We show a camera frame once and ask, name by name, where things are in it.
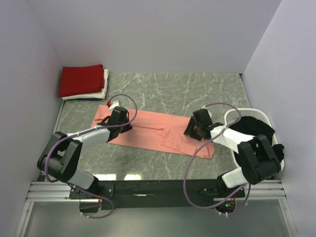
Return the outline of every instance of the white laundry basket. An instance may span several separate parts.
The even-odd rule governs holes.
[[[240,108],[238,110],[240,111],[241,116],[254,117],[254,118],[258,119],[258,120],[261,120],[262,122],[265,122],[270,127],[272,127],[268,116],[264,112],[262,112],[260,110],[249,109],[249,108]],[[224,115],[224,123],[225,123],[225,125],[235,121],[238,118],[238,116],[239,116],[239,114],[238,114],[238,112],[235,109],[228,110],[225,113],[225,115]],[[276,137],[275,134],[273,134],[272,145],[277,144],[277,143],[278,143],[277,142],[277,137]],[[235,160],[235,156],[234,156],[233,150],[231,150],[231,152],[232,152],[232,156],[233,156],[233,160],[234,160],[235,165],[237,167],[239,167],[239,165],[237,164],[237,162]],[[283,169],[283,167],[284,167],[284,159],[281,162],[281,168]]]

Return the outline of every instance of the black base bar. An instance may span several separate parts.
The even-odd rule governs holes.
[[[183,180],[99,181],[98,187],[99,194],[111,199],[116,208],[191,206],[183,193]],[[213,205],[214,198],[225,198],[236,188],[223,189],[223,186],[216,179],[187,180],[189,198],[200,206]],[[245,197],[244,190],[237,192],[235,197]],[[89,197],[76,188],[70,193],[69,198],[95,199],[95,197]],[[88,209],[91,212],[91,203],[80,203],[82,212],[88,212]],[[101,209],[109,210],[111,205],[103,201]]]

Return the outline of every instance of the folded white towel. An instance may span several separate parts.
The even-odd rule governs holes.
[[[107,93],[107,89],[108,89],[108,77],[109,77],[109,70],[108,69],[104,69],[104,88],[101,89],[101,92],[90,93],[90,94],[82,94],[82,95],[65,96],[65,97],[62,97],[62,98],[63,98],[63,100],[104,99],[105,98],[105,94]]]

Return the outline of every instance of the stack of folded towels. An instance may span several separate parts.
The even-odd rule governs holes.
[[[63,67],[58,97],[63,100],[103,100],[107,92],[109,70],[103,65]]]

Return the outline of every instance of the floor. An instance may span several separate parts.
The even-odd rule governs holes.
[[[191,116],[203,105],[226,102],[249,108],[239,74],[110,74],[107,98],[117,93],[130,95],[140,110],[179,116]],[[127,98],[119,99],[133,108]],[[58,130],[70,133],[91,126],[97,108],[104,101],[66,101]],[[210,107],[213,121],[223,122],[226,106]],[[235,168],[229,149],[214,144],[212,159],[196,158],[188,178],[216,178]],[[99,144],[86,150],[79,167],[100,180],[182,179],[190,156],[142,150],[111,144]]]
[[[37,202],[25,236],[289,237],[289,234],[277,200],[251,200],[246,208],[228,219],[214,210],[173,207],[118,209],[105,219],[87,220],[80,216],[78,203]]]

